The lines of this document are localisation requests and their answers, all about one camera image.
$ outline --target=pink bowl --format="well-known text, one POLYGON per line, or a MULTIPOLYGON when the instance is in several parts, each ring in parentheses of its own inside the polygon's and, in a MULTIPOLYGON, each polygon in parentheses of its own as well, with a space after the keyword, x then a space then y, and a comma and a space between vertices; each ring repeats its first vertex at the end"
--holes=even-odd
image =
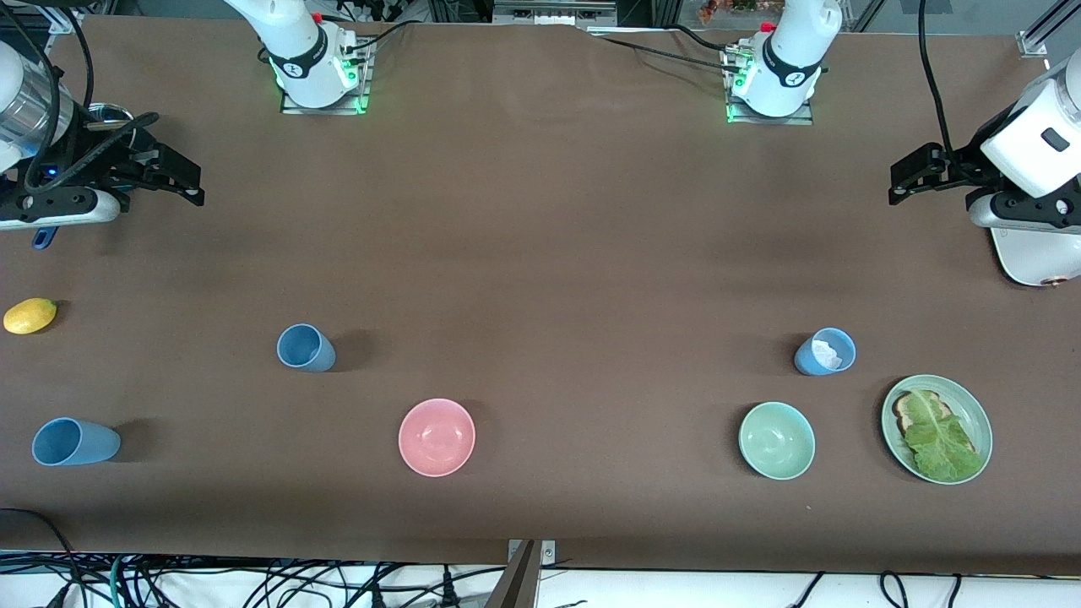
POLYGON ((398 451, 413 471, 442 477, 462 468, 476 440, 477 429, 465 408, 450 399, 428 399, 402 420, 398 451))

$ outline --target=lettuce leaf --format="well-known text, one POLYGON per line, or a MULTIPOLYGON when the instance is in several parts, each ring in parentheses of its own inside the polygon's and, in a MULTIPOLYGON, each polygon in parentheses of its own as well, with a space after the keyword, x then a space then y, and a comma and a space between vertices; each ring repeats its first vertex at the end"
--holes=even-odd
POLYGON ((975 475, 983 460, 961 420, 946 413, 930 391, 912 391, 904 410, 912 424, 905 432, 905 442, 916 455, 916 468, 937 481, 962 481, 975 475))

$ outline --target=green bowl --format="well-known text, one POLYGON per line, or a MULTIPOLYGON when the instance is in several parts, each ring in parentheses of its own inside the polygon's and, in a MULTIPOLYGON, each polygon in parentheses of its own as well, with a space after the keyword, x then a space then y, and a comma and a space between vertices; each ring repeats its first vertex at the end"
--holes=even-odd
POLYGON ((814 460, 814 431, 788 404, 755 406, 739 425, 739 453, 755 471, 770 479, 795 479, 814 460))
POLYGON ((882 436, 885 438, 885 445, 890 447, 890 451, 893 452, 893 455, 897 458, 900 464, 905 465, 905 468, 911 471, 912 475, 916 475, 920 479, 925 479, 932 484, 956 486, 971 481, 987 468, 987 463, 991 460, 993 440, 991 436, 991 423, 987 420, 987 412, 984 411, 979 401, 972 396, 972 393, 969 393, 963 386, 952 380, 939 375, 912 375, 902 380, 890 389, 890 394, 885 396, 885 402, 882 404, 882 436), (893 412, 893 406, 905 393, 917 389, 938 393, 943 401, 961 420, 961 428, 964 428, 965 434, 969 435, 969 440, 972 441, 972 446, 976 448, 976 454, 983 460, 979 470, 971 477, 961 479, 960 481, 938 481, 937 479, 927 477, 916 468, 916 455, 909 449, 908 444, 905 442, 905 436, 900 433, 900 425, 897 424, 897 414, 893 412))

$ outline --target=cup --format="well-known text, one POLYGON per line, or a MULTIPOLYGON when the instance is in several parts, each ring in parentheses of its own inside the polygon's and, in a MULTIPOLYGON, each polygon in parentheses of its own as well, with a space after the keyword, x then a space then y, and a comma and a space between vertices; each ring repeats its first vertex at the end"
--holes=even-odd
POLYGON ((856 361, 856 343, 843 331, 828 327, 815 332, 796 352, 796 369, 806 375, 829 375, 839 371, 844 371, 856 361), (830 367, 826 361, 815 356, 814 343, 825 342, 832 348, 841 359, 840 365, 830 367))
POLYGON ((334 345, 318 329, 296 323, 278 338, 278 359, 301 371, 321 372, 334 367, 334 345))
POLYGON ((57 418, 45 423, 34 436, 30 452, 38 464, 70 466, 109 460, 120 451, 120 435, 101 424, 57 418))

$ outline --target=bowl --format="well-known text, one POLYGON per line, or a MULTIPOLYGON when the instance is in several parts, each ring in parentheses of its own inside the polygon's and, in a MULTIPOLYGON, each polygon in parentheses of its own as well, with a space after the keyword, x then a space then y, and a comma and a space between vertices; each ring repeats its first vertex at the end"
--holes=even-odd
POLYGON ((739 425, 739 453, 755 471, 770 479, 795 479, 814 460, 814 431, 788 404, 755 406, 739 425))
POLYGON ((905 468, 912 472, 912 475, 942 486, 956 486, 975 479, 987 468, 987 463, 991 460, 991 448, 993 447, 991 422, 987 420, 987 412, 984 411, 979 401, 972 396, 972 393, 969 393, 963 386, 952 380, 931 374, 911 375, 902 380, 890 389, 890 393, 885 396, 885 402, 882 404, 882 437, 885 439, 885 445, 890 448, 890 451, 893 452, 894 458, 905 468), (979 470, 972 476, 959 481, 939 481, 927 477, 916 468, 916 454, 912 453, 908 444, 905 442, 905 436, 900 432, 900 425, 897 423, 897 414, 894 413, 893 406, 905 393, 917 389, 938 393, 943 401, 960 419, 961 428, 964 428, 969 440, 972 441, 972 447, 976 448, 976 454, 983 461, 979 470))
POLYGON ((443 477, 462 468, 476 440, 477 429, 469 412, 450 399, 417 404, 398 429, 402 460, 425 477, 443 477))

